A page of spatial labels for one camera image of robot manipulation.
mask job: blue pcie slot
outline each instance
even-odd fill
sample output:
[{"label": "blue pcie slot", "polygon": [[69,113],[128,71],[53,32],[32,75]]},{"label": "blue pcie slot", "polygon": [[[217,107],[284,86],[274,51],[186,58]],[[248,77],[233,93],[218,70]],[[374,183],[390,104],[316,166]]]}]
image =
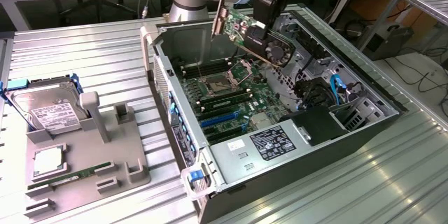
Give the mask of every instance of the blue pcie slot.
[{"label": "blue pcie slot", "polygon": [[214,119],[206,120],[205,122],[201,122],[201,127],[212,126],[217,123],[225,122],[228,120],[233,120],[237,118],[237,115],[240,114],[240,111],[234,111],[230,114],[222,115],[216,117]]}]

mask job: barcode label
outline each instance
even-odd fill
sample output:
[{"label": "barcode label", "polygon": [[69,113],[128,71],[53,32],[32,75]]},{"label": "barcode label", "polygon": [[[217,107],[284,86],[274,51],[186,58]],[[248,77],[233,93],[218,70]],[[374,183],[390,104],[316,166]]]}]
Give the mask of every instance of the barcode label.
[{"label": "barcode label", "polygon": [[48,131],[78,124],[70,103],[62,103],[30,110],[40,124]]}]

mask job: power supply label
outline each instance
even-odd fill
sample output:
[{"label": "power supply label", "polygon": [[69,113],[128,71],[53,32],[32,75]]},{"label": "power supply label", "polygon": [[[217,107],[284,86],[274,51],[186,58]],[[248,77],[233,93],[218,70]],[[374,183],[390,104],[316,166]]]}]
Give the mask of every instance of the power supply label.
[{"label": "power supply label", "polygon": [[269,161],[296,149],[281,126],[276,126],[250,135],[250,139],[265,161]]},{"label": "power supply label", "polygon": [[77,116],[69,102],[33,109],[30,112],[42,127],[49,131],[78,124]]}]

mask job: hard drive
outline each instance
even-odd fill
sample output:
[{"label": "hard drive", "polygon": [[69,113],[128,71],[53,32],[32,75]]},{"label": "hard drive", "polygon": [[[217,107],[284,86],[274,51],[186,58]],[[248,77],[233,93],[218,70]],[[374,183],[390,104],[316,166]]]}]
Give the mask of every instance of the hard drive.
[{"label": "hard drive", "polygon": [[30,130],[46,129],[56,135],[80,128],[89,117],[81,108],[81,87],[76,75],[45,80],[14,80],[4,91],[6,102],[26,120]]}]

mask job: metal table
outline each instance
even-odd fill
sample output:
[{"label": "metal table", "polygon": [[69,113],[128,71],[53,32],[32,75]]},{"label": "metal table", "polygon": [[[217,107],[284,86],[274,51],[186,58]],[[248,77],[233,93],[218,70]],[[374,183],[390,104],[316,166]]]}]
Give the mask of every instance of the metal table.
[{"label": "metal table", "polygon": [[[270,193],[213,223],[360,223],[448,220],[448,129],[330,27],[293,7],[409,112],[350,156]],[[160,23],[162,19],[150,19]],[[1,79],[46,78],[73,70],[86,91],[100,94],[101,110],[126,101],[137,114],[149,164],[148,185],[85,205],[41,223],[196,223],[178,181],[148,84],[144,80],[138,21],[16,33],[0,42]],[[0,222],[26,223],[22,211],[24,122],[2,109],[0,132]]]},{"label": "metal table", "polygon": [[[378,19],[376,20],[369,33],[365,35],[364,40],[358,42],[358,50],[364,50],[366,44],[369,43],[373,34],[378,30],[378,27],[382,25],[390,11],[396,7],[400,0],[390,0],[388,3]],[[430,17],[433,17],[440,23],[448,26],[448,0],[405,0],[412,7],[418,8],[424,11]]]}]

